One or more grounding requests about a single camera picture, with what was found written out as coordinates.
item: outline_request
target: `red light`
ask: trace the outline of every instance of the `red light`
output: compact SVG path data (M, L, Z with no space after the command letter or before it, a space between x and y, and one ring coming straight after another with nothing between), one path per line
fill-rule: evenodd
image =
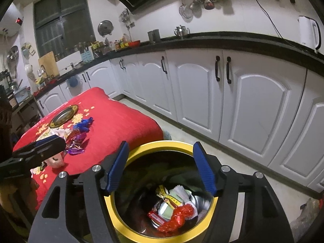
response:
M21 26L22 25L22 20L20 18L17 18L16 23Z

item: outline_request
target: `wooden cutting board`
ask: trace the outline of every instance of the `wooden cutting board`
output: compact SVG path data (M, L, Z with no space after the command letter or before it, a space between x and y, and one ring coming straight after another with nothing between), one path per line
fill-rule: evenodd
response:
M58 76L59 69L57 68L57 64L54 58L54 53L53 51L47 53L45 56L42 56L41 58L38 59L38 64L39 66L43 65L47 74L49 76Z

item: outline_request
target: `white kettle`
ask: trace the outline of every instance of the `white kettle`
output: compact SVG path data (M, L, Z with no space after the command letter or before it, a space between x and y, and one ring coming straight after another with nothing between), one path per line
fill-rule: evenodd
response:
M303 15L299 16L298 22L300 43L317 53L317 50L321 47L321 32L318 23Z

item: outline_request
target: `teapot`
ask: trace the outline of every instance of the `teapot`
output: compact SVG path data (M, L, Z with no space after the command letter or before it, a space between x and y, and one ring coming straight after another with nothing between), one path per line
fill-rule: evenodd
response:
M183 39L186 35L190 34L190 30L188 27L186 28L185 26L180 25L174 29L174 34Z

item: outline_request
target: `black countertop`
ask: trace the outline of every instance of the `black countertop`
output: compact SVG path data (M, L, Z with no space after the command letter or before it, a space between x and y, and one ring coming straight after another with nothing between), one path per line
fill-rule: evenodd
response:
M316 54L309 48L293 41L283 40L279 37L270 35L245 32L195 33L183 40L173 36L163 38L162 41L157 44L152 45L149 44L149 42L144 42L137 48L126 48L117 52L109 52L78 69L74 69L63 76L58 77L58 80L55 83L47 85L46 88L38 93L35 98L41 98L44 94L70 77L109 59L175 48L219 48L258 53L295 63L324 77L324 56L320 53Z

